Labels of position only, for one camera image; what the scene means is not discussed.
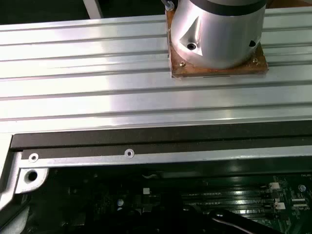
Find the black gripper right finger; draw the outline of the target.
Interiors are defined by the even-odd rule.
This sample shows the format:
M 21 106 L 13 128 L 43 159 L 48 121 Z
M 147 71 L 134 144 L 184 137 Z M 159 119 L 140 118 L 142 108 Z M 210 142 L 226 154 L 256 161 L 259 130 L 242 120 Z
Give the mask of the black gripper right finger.
M 193 234 L 279 234 L 273 228 L 224 209 L 202 212 L 196 206 L 185 206 L 188 230 Z

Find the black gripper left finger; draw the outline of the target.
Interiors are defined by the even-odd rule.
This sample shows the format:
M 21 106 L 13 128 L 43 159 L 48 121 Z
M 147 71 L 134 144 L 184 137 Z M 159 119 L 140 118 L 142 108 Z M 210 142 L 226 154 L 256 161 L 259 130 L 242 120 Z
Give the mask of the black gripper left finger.
M 198 206 L 187 205 L 181 195 L 167 194 L 168 234 L 208 234 L 212 220 Z

